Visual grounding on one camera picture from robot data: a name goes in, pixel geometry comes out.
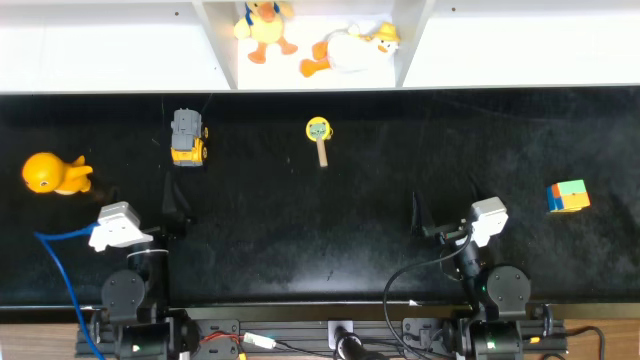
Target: rubik's cube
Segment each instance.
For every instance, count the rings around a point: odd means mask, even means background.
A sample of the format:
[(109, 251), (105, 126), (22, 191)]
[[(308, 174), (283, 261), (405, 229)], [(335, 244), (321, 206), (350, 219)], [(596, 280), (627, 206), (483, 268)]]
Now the rubik's cube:
[(565, 181), (549, 186), (547, 198), (550, 212), (574, 212), (591, 205), (582, 180)]

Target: plush toy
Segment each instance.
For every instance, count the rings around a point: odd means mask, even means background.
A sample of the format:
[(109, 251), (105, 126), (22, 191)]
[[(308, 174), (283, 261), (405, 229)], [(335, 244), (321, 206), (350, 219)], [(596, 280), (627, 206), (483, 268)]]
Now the plush toy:
[(22, 177), (27, 187), (35, 193), (55, 191), (62, 195), (72, 195), (91, 189), (87, 174), (92, 172), (93, 168), (84, 164), (84, 156), (67, 164), (52, 153), (37, 153), (24, 164)]
[(285, 55), (298, 51), (298, 47), (288, 43), (283, 36), (284, 22), (280, 14), (292, 17), (291, 5), (274, 1), (246, 2), (245, 8), (247, 12), (244, 18), (238, 21), (233, 33), (240, 40), (251, 36), (258, 42), (258, 49), (249, 54), (249, 60), (256, 64), (264, 64), (267, 61), (267, 46), (274, 43), (282, 47), (282, 53)]
[(357, 25), (347, 31), (339, 30), (329, 35), (327, 41), (313, 46), (313, 60), (302, 60), (300, 72), (310, 77), (317, 71), (334, 69), (349, 73), (371, 69), (384, 64), (398, 49), (400, 38), (396, 27), (384, 23), (371, 37), (360, 34)]

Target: yellow and gray toy truck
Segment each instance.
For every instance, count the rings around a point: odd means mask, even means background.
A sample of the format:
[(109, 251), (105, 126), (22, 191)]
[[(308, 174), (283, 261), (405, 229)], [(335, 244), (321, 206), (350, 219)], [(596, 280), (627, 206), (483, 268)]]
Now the yellow and gray toy truck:
[(209, 129), (202, 124), (202, 116), (194, 110), (180, 109), (171, 122), (171, 157), (177, 166), (202, 166), (207, 158), (204, 140)]

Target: white duck plush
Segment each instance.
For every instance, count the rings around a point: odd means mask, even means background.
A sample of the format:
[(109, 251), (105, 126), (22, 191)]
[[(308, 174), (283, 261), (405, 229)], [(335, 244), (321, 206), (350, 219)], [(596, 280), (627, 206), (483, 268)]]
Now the white duck plush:
[(313, 60), (302, 60), (300, 72), (311, 77), (320, 70), (334, 69), (350, 73), (371, 69), (387, 63), (400, 43), (396, 27), (384, 23), (372, 36), (363, 36), (357, 25), (347, 31), (333, 32), (327, 41), (313, 46)]

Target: wooden handle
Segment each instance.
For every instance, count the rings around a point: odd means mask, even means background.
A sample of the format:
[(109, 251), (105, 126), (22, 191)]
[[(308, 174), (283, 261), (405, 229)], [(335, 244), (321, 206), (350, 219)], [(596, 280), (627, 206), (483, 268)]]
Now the wooden handle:
[(318, 146), (318, 160), (320, 160), (320, 167), (327, 167), (327, 151), (324, 149), (324, 140), (322, 137), (316, 139), (316, 145)]

